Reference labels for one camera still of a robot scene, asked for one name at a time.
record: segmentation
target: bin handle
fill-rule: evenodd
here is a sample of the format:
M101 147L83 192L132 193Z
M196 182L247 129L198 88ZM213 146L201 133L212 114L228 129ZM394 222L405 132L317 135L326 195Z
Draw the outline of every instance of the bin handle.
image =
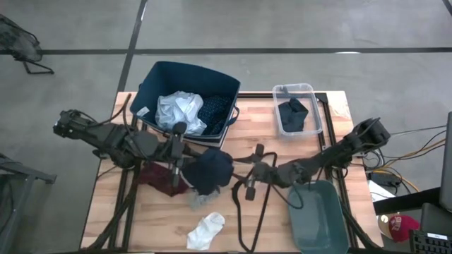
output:
M239 118L239 115L240 115L240 109L239 109L239 107L237 107L237 106L234 105L234 109L235 109L235 111L237 111L237 115L236 115L235 117L231 118L231 119L227 122L227 125L228 125L228 126L234 124L235 121L237 121L237 119Z

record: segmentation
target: keyboard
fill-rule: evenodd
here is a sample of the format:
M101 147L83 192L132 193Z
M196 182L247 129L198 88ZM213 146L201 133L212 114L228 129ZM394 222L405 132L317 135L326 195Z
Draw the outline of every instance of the keyboard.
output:
M452 236L412 230L410 231L410 247L412 253L452 254Z

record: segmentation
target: black computer monitor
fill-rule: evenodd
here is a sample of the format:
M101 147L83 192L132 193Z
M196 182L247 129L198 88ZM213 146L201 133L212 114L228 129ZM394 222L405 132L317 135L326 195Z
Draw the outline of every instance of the black computer monitor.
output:
M439 204L444 209L452 211L452 111L449 112L447 117L446 144L444 147Z

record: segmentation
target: fabric bin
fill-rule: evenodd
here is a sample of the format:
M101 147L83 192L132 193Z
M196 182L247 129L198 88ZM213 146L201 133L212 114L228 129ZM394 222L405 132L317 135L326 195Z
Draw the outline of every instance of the fabric bin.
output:
M203 100L212 96L229 98L231 105L227 106L224 125L221 121L221 126L217 128L221 130L219 133L213 135L186 134L184 136L184 139L194 143L219 147L226 135L227 127L233 124L239 116L239 109L235 106L239 89L240 82L224 73L187 63L159 61L154 64L140 85L130 110L152 129L164 133L168 130L163 130L155 122L159 96L184 91L198 94ZM237 111L236 116L233 116L234 109Z

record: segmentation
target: wooden table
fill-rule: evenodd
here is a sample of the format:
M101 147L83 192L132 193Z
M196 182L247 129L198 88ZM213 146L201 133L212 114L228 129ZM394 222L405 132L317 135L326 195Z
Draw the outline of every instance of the wooden table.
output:
M127 92L118 94L114 112L121 108L127 94ZM131 94L131 101L133 101L136 93L132 92ZM328 95L334 131L339 141L354 126L347 99L343 91L326 92L326 94ZM257 143L265 145L266 152L277 152L278 164L300 157L310 157L319 152L319 140L316 135L303 140L282 141L278 139L271 99L239 99L237 106L240 108L239 118L228 130L222 147L223 151L230 153L233 157L250 155ZM323 129L325 130L323 110L320 109L320 112L323 119ZM129 110L127 110L127 114L130 123L132 115ZM115 119L114 122L122 123L120 117ZM324 134L326 142L329 144L328 132L324 131ZM102 161L99 174L111 167L111 161ZM241 175L245 175L250 169L251 165L248 164L234 164L234 171ZM111 219L117 199L120 172L121 169L115 169L97 181L81 247L89 246ZM221 189L222 193L219 198L196 211L190 209L186 194L170 198L148 185L139 186L129 251L188 251L186 249L186 235L196 228L202 217L211 212L222 214L226 223L223 230L213 239L209 251L244 251L238 241L237 208L231 198L231 187L235 182L236 180L233 178L228 187ZM345 182L353 216L371 239L382 246L363 168L349 167ZM256 183L256 199L253 202L244 199L244 188L241 188L239 192L242 206L243 239L249 248L256 232L265 189L266 184ZM124 222L119 225L117 244L121 243L123 228ZM298 251L292 240L287 205L274 191L270 192L265 219L256 247L256 252L268 251Z

